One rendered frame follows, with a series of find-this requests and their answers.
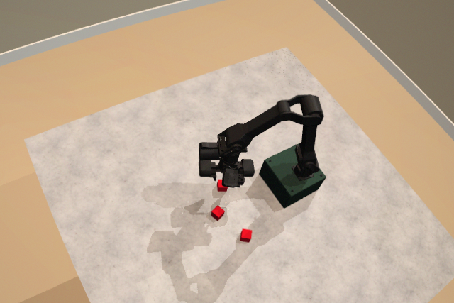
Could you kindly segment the red cube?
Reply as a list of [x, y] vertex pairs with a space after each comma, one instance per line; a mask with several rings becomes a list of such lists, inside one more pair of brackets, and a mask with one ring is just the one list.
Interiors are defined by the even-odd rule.
[[215, 218], [215, 220], [219, 220], [223, 215], [224, 215], [224, 210], [217, 206], [212, 212], [211, 212], [211, 216]]
[[252, 231], [243, 229], [241, 232], [240, 241], [249, 243], [250, 239], [251, 239], [251, 233], [252, 233]]
[[223, 187], [221, 183], [222, 183], [222, 180], [218, 180], [218, 182], [217, 182], [217, 190], [218, 190], [218, 192], [221, 192], [221, 191], [227, 192], [228, 188], [227, 187]]

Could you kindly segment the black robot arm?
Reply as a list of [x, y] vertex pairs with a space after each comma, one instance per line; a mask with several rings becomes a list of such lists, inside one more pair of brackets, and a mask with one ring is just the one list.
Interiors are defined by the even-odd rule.
[[[294, 104], [301, 104], [303, 115], [291, 111]], [[246, 153], [252, 139], [282, 121], [293, 121], [303, 125], [302, 140], [295, 145], [298, 164], [292, 166], [299, 181], [314, 176], [320, 170], [315, 154], [314, 144], [317, 125], [323, 121], [324, 114], [317, 96], [297, 95], [291, 99], [283, 99], [277, 105], [256, 116], [247, 123], [237, 123], [217, 135], [217, 143], [201, 142], [199, 144], [199, 160], [219, 160], [235, 163], [240, 153]], [[226, 139], [225, 139], [226, 137]], [[245, 178], [239, 174], [240, 168], [222, 167], [223, 187], [243, 186]]]

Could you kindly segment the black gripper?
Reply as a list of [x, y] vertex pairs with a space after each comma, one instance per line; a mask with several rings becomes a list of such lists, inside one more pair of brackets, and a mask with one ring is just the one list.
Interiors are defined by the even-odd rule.
[[199, 160], [199, 176], [213, 178], [215, 182], [216, 173], [221, 172], [222, 167], [225, 166], [230, 166], [231, 168], [239, 167], [239, 174], [241, 174], [242, 177], [253, 177], [255, 174], [254, 164], [251, 159], [242, 159], [235, 163], [227, 163], [220, 157], [218, 165], [210, 160]]

